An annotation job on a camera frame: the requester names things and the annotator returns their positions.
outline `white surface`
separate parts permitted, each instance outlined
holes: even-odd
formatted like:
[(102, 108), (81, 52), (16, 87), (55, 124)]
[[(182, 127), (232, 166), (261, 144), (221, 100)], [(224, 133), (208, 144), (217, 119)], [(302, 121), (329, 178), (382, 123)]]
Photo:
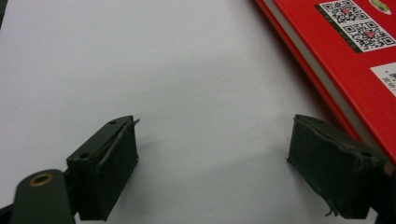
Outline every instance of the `white surface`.
[(294, 114), (328, 119), (316, 94), (250, 0), (9, 1), (0, 206), (133, 114), (140, 162), (108, 223), (374, 223), (325, 217), (286, 163)]

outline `barcode label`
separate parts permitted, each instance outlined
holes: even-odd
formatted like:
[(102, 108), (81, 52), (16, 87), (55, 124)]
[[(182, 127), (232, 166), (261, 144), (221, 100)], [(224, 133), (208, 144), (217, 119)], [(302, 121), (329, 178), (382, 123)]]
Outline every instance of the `barcode label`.
[(396, 96), (396, 63), (370, 68), (382, 83)]

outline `red cover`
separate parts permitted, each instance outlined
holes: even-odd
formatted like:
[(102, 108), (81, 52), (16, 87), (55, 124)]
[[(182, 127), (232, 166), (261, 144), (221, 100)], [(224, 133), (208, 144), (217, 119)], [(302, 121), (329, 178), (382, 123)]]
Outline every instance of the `red cover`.
[[(396, 77), (395, 80), (390, 80), (387, 87), (384, 77), (377, 74), (378, 69), (375, 72), (371, 68), (389, 68), (389, 64), (396, 63), (396, 43), (392, 42), (396, 37), (396, 25), (393, 24), (396, 22), (396, 1), (381, 1), (389, 10), (384, 10), (384, 6), (376, 2), (382, 7), (382, 11), (370, 0), (272, 1), (375, 141), (395, 164), (396, 137), (393, 128), (396, 127), (396, 119), (393, 116), (396, 116), (396, 95), (391, 85), (396, 81)], [(346, 117), (271, 11), (262, 0), (258, 2), (335, 116), (347, 132), (357, 137)], [(390, 67), (387, 74), (396, 75), (393, 67)]]

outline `book cover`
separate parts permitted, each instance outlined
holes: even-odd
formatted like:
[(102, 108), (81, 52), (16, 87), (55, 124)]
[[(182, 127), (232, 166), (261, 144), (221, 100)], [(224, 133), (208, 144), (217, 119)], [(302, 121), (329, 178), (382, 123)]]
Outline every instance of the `book cover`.
[(396, 1), (258, 0), (347, 132), (396, 162)]

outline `red book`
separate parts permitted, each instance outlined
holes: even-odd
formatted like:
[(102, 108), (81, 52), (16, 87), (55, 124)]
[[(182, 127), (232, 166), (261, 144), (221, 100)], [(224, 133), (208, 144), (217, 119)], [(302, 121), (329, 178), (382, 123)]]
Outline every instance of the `red book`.
[(396, 164), (396, 1), (258, 3), (345, 130)]

